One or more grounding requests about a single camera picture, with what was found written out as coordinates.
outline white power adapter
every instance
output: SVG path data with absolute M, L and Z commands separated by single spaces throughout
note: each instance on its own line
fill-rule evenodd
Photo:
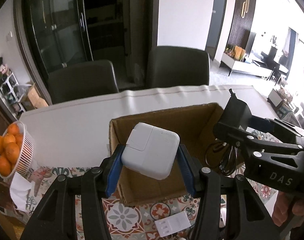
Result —
M 171 172 L 179 143 L 176 133 L 140 122 L 132 130 L 121 160 L 131 170 L 165 179 Z

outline dining chair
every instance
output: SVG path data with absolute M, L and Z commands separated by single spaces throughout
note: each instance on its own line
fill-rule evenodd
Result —
M 51 72 L 47 83 L 53 104 L 119 92 L 109 60 L 67 66 Z
M 209 85 L 210 58 L 205 50 L 174 46 L 157 46 L 148 57 L 146 86 Z
M 275 67 L 273 69 L 273 71 L 271 72 L 271 75 L 270 77 L 268 78 L 268 80 L 271 80 L 272 76 L 275 77 L 275 85 L 279 82 L 279 80 L 281 79 L 281 77 L 284 77 L 285 80 L 287 80 L 288 76 L 289 76 L 289 70 L 281 65 L 281 64 L 278 64 L 276 62 L 273 62 Z

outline hand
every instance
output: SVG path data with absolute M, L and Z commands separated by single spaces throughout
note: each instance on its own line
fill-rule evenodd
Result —
M 288 218 L 289 205 L 290 201 L 286 197 L 285 193 L 279 191 L 272 213 L 272 220 L 278 227 L 281 226 Z M 304 217 L 304 199 L 298 200 L 293 205 L 292 213 L 296 216 Z M 301 226 L 303 221 L 304 219 L 302 219 L 300 224 L 296 225 L 296 227 Z

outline white table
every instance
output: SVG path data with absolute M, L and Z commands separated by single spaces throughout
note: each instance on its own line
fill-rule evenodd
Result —
M 34 159 L 42 166 L 93 167 L 109 156 L 111 119 L 150 111 L 217 102 L 225 108 L 232 88 L 252 114 L 276 118 L 252 86 L 189 86 L 85 98 L 23 113 L 20 120 L 35 140 Z

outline door handle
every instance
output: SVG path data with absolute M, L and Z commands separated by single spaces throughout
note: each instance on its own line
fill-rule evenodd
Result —
M 80 22 L 80 25 L 81 25 L 81 30 L 82 30 L 82 32 L 84 32 L 85 31 L 85 24 L 84 24 L 84 15 L 83 15 L 82 12 L 81 12 L 81 17 L 79 19 L 79 22 Z

